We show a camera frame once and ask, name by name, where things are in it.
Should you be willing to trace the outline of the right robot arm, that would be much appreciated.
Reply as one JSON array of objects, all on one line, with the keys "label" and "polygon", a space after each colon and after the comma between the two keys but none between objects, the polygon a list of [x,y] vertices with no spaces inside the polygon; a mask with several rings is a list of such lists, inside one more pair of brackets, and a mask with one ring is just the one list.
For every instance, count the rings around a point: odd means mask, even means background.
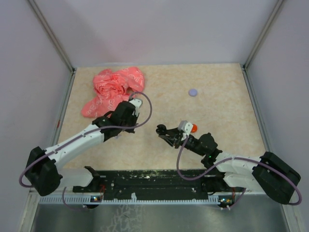
[{"label": "right robot arm", "polygon": [[221,191],[243,188],[263,192],[275,202],[289,205],[293,194],[300,193],[300,174],[272,152],[253,158],[235,156],[219,150],[210,133],[195,138],[189,129],[167,129],[163,124],[157,126],[156,133],[171,147],[202,156],[204,167],[218,176],[215,184]]}]

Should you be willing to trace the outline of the orange charging case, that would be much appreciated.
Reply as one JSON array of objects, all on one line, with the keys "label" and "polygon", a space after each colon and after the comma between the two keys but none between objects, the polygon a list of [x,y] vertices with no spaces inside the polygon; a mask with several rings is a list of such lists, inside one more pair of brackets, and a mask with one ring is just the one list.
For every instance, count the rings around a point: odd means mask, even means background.
[{"label": "orange charging case", "polygon": [[192,129],[191,129],[191,133],[195,133],[195,132],[197,132],[197,130],[198,130],[197,125],[193,124]]}]

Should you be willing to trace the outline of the black round charging case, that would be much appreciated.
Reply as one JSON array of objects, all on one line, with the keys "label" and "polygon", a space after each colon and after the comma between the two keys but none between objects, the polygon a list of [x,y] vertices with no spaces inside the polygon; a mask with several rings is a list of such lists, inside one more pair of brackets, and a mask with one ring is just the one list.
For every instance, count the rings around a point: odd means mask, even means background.
[{"label": "black round charging case", "polygon": [[157,125],[156,133],[158,135],[166,135],[166,132],[167,132],[167,128],[164,124]]}]

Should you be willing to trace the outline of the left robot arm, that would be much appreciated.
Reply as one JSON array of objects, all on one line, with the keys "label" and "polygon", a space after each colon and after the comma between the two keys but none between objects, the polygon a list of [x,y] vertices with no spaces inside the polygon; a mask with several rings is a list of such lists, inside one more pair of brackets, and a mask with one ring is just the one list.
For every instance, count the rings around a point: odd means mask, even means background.
[{"label": "left robot arm", "polygon": [[25,176],[40,196],[58,188],[81,187],[91,192],[100,187],[99,174],[90,166],[66,169],[65,165],[93,146],[99,145],[120,132],[133,133],[139,117],[141,99],[123,101],[114,111],[96,118],[77,135],[52,147],[31,150]]}]

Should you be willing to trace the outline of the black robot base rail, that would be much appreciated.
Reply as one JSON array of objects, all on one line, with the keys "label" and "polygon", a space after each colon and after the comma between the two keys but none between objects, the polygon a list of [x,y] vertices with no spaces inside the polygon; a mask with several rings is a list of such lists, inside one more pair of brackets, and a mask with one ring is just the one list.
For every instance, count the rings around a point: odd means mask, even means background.
[{"label": "black robot base rail", "polygon": [[194,181],[182,179],[176,170],[98,171],[88,187],[73,187],[74,193],[102,193],[105,200],[206,200],[215,193],[241,192],[229,187],[218,171]]}]

